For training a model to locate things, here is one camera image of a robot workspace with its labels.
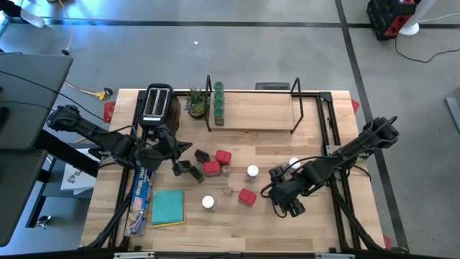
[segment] table leg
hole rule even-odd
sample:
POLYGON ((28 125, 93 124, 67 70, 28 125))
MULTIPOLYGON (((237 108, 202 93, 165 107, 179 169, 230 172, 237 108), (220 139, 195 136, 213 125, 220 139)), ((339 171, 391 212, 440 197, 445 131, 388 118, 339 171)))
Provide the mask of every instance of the table leg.
POLYGON ((44 129, 39 133, 34 147, 48 151, 49 154, 84 171, 90 176, 97 177, 98 175, 98 163, 96 161, 60 141, 57 137, 44 129))

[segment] wooden tabletop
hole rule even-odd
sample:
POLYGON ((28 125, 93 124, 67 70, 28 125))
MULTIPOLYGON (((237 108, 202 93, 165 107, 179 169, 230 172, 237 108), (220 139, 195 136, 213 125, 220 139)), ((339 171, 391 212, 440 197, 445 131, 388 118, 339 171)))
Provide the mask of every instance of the wooden tabletop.
MULTIPOLYGON (((110 130, 132 123, 137 92, 138 89, 119 91, 110 130)), ((339 134, 344 145, 353 140, 359 131, 349 92, 332 91, 332 96, 339 134)), ((179 99, 184 105, 185 98, 179 99)), ((293 114, 296 120, 300 117, 298 105, 299 100, 293 98, 293 114)), ((229 177, 206 178, 202 184, 198 184, 190 174, 174 176, 171 162, 163 162, 155 174, 153 189, 184 190, 187 222, 160 228, 153 228, 148 224, 145 236, 132 237, 130 247, 141 245, 143 250, 184 252, 307 253, 327 252, 330 247, 339 249, 329 188, 323 187, 309 197, 299 196, 306 213, 296 218, 277 217, 270 200, 262 198, 259 194, 262 187, 270 182, 268 170, 271 167, 286 163, 292 157, 304 158, 321 154, 321 131, 316 101, 304 98, 303 109, 305 116, 293 134, 286 131, 208 132, 203 119, 195 120, 187 112, 182 111, 176 137, 181 141, 192 142, 193 146, 185 151, 180 159, 190 160, 193 165, 199 165, 193 155, 196 149, 209 153, 211 160, 218 149, 226 150, 233 154, 231 174, 229 177), (254 183, 245 181, 249 165, 259 167, 259 175, 254 183), (224 196, 222 188, 227 184, 233 187, 233 196, 224 196), (257 194, 253 207, 247 207, 237 201, 238 194, 243 188, 257 194), (203 210, 201 206, 201 199, 206 195, 212 195, 216 200, 214 213, 203 210)), ((328 130, 332 141, 331 130, 328 130)), ((93 241, 114 213, 121 170, 119 165, 110 165, 99 171, 81 245, 93 241)), ((130 172, 128 186, 131 186, 133 173, 130 172)), ((356 217, 375 242, 383 246, 382 230, 369 178, 361 171, 351 170, 349 184, 356 217)), ((149 212, 149 221, 151 216, 152 209, 149 212)), ((125 219, 126 215, 119 224, 117 243, 122 239, 125 219)), ((347 241, 351 245, 349 224, 345 217, 344 226, 347 241)))

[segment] red block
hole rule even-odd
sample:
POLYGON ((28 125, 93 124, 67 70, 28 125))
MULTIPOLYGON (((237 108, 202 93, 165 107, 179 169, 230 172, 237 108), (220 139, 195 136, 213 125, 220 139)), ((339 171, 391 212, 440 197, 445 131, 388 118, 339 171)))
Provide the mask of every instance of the red block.
POLYGON ((217 160, 221 165, 228 165, 228 164, 230 164, 231 153, 230 153, 230 152, 223 151, 223 150, 217 150, 217 153, 216 153, 216 160, 217 160))
POLYGON ((238 195, 238 200, 246 206, 252 206, 256 201, 257 195, 255 195, 252 191, 244 188, 238 195))
POLYGON ((221 165, 218 161, 205 162, 204 163, 204 173, 207 177, 211 176, 220 176, 221 175, 221 165))

